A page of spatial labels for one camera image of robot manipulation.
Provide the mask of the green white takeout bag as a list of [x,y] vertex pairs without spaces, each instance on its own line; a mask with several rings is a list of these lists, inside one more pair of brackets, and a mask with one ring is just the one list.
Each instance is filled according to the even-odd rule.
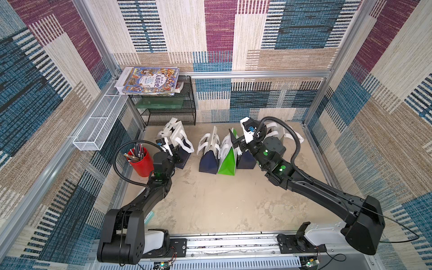
[[231,135],[238,138],[237,130],[231,128],[228,135],[223,139],[220,144],[219,150],[219,169],[218,174],[234,176],[237,166],[237,156],[241,154],[241,150],[237,147],[235,148],[231,142]]

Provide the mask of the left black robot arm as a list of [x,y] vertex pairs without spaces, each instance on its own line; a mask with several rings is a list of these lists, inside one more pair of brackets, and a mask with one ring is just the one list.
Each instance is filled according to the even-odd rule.
[[163,257],[173,250],[168,230],[146,231],[145,218],[168,195],[178,159],[154,142],[134,140],[131,143],[148,144],[159,151],[153,156],[154,170],[150,172],[147,183],[130,180],[114,169],[122,180],[142,186],[144,190],[129,204],[106,213],[97,250],[97,261],[101,263],[134,265],[147,253]]

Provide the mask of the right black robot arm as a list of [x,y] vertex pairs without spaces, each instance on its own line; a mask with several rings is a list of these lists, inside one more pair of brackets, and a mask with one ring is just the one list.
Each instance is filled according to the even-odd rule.
[[[293,137],[295,151],[289,162],[284,159],[286,148],[283,143],[268,136],[267,121],[280,124]],[[246,117],[241,120],[241,127],[243,136],[229,133],[233,147],[249,151],[273,185],[303,195],[333,212],[345,222],[341,233],[351,247],[363,254],[376,254],[385,228],[378,199],[372,196],[360,198],[343,192],[299,169],[295,160],[301,149],[300,139],[284,121],[275,117],[264,117],[260,121]]]

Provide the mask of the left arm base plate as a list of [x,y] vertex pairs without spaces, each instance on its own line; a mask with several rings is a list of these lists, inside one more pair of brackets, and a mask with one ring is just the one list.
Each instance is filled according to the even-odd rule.
[[142,258],[156,259],[186,256],[187,239],[172,237],[167,229],[149,229],[145,232],[145,247]]

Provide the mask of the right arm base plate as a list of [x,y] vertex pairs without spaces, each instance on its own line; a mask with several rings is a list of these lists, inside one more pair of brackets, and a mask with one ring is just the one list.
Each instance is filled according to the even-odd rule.
[[325,244],[316,246],[306,239],[306,229],[310,222],[304,222],[295,235],[278,234],[276,237],[281,254],[295,253],[325,253],[327,248]]

